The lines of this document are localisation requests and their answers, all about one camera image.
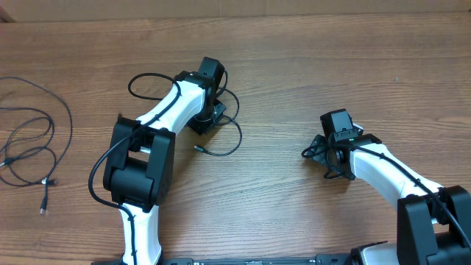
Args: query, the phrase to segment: beige wall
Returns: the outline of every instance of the beige wall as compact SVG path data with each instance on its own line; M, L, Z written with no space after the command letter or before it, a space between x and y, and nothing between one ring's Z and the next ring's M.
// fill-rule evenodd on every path
M1 0L0 3L18 22L471 9L471 0Z

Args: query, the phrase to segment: wooden table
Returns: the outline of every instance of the wooden table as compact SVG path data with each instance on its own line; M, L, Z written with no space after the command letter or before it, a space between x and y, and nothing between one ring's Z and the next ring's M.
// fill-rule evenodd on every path
M0 76L58 93L70 105L74 139L53 174L59 186L50 189L45 217L38 215L42 187L0 185L0 263L89 264L122 254L119 212L88 193L91 167L110 144L118 113L135 119L155 105L127 93L134 75L196 71L204 56L229 71L244 141L215 158L193 145L229 150L234 126L178 136L174 181L160 209L167 258L312 256L394 241L396 213L375 189L324 180L325 169L300 156L322 132L319 117L343 107L420 174L471 190L469 13L2 24ZM158 79L136 84L153 96L168 87ZM60 103L19 82L0 88L0 106L53 115L52 147L60 152L68 136ZM233 99L222 101L232 115ZM32 116L0 115L2 143ZM50 165L44 155L16 168L33 180ZM95 187L110 198L102 172Z

